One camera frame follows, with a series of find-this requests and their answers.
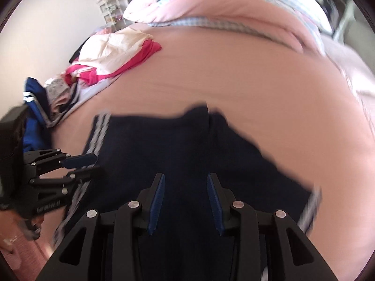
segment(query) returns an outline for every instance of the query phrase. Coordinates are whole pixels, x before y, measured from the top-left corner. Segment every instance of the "white stripe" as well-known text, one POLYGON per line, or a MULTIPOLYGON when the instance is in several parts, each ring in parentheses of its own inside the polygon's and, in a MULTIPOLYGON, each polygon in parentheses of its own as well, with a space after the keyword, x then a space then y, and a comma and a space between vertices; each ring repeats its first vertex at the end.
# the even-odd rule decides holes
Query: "white stripe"
POLYGON ((94 148, 96 146, 96 141, 98 140, 99 133, 102 129, 103 119, 104 119, 104 115, 100 114, 98 116, 95 131, 94 131, 93 137, 90 141, 90 146, 89 146, 89 150, 87 150, 87 153, 92 153, 94 151, 94 148))
POLYGON ((26 102, 35 102, 39 112, 41 113, 42 117, 43 117, 43 120, 46 124, 46 127, 47 128, 51 128, 52 127, 52 122, 49 120, 47 114, 44 112, 42 106, 39 104, 38 100, 36 99, 36 97, 34 96, 34 94, 32 93, 29 93, 29 92, 24 92, 24 96, 25 94, 27 94, 26 96, 32 96, 32 97, 24 97, 24 101, 26 102))
POLYGON ((30 93, 30 92, 24 92, 24 96, 32 96, 32 97, 35 97, 33 93, 30 93))
MULTIPOLYGON (((99 154, 99 151, 103 144, 103 139, 105 137, 106 131, 108 129, 108 123, 111 115, 110 114, 100 114, 98 116, 98 120, 96 122, 95 131, 93 134, 93 137, 90 141, 90 146, 87 154, 89 153, 95 153, 96 155, 99 154)), ((78 186, 76 191, 74 192, 73 198, 72 198, 72 204, 69 208, 67 217, 61 222, 57 230, 54 234, 54 240, 55 240, 55 247, 57 248, 62 240, 64 239, 64 227, 68 223, 68 221, 72 218, 74 213, 76 212, 78 208, 78 204, 80 200, 82 199, 83 195, 85 194, 90 182, 86 182, 84 184, 81 184, 78 186)))
POLYGON ((263 274, 262 274, 261 281, 267 281, 267 280, 268 280, 268 267, 265 267, 263 274))
POLYGON ((311 221, 314 218, 314 215, 318 211, 318 206, 321 201, 321 198, 321 189, 318 187, 314 187, 310 195, 310 198, 307 202, 307 205, 303 209, 301 217, 297 223, 297 225, 299 226, 299 228, 301 228, 303 232, 307 231, 308 227, 311 224, 311 221))

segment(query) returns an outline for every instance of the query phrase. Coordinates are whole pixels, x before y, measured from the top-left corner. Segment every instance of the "white cloth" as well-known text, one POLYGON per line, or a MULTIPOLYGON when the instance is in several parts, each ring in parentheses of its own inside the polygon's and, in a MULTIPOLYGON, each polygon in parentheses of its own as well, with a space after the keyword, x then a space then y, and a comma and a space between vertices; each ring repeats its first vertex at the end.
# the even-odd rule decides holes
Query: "white cloth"
POLYGON ((127 27, 116 33, 93 35, 81 49, 73 64, 95 67, 97 75, 109 75, 130 61, 152 35, 127 27))

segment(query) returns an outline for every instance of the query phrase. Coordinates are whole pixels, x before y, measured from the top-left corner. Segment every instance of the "shelving unit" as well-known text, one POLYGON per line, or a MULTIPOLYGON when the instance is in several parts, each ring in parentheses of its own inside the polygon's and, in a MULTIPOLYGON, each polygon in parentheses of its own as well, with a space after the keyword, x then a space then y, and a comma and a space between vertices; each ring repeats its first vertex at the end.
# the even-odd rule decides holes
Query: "shelving unit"
POLYGON ((115 31, 126 26, 119 0, 100 0, 98 6, 107 26, 111 26, 115 31))

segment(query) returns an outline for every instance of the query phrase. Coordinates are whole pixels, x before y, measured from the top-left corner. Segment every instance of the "robotic hand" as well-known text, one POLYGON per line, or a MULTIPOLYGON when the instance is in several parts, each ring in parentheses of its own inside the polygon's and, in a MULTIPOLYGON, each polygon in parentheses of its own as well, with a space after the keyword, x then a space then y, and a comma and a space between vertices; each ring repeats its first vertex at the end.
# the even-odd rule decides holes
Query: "robotic hand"
POLYGON ((61 149, 23 153, 27 106, 15 107, 0 121, 0 211, 14 210, 23 218, 24 233, 39 238, 32 218, 68 205, 79 184, 98 173, 95 154, 71 157, 61 149), (62 178, 39 176, 59 168, 75 169, 62 178))

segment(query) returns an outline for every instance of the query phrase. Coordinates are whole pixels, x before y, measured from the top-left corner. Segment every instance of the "metal pivot screw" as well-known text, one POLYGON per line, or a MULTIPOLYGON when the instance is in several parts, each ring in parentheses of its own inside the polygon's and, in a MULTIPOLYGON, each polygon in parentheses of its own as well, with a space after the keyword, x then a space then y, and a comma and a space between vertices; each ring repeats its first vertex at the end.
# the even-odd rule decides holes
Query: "metal pivot screw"
POLYGON ((240 209, 240 208, 243 208, 243 206, 245 206, 245 205, 244 205, 244 203, 241 202, 241 201, 234 201, 234 202, 233 202, 233 207, 234 207, 234 208, 239 208, 239 209, 240 209))
POLYGON ((286 217, 286 213, 283 210, 278 210, 276 211, 276 216, 280 219, 283 219, 284 217, 286 217))
POLYGON ((131 202, 129 202, 128 206, 130 208, 137 208, 139 206, 139 202, 138 201, 131 201, 131 202))
POLYGON ((96 217, 96 215, 97 215, 97 212, 96 212, 96 210, 89 210, 87 213, 86 213, 86 215, 87 215, 87 217, 88 218, 93 218, 93 217, 96 217))

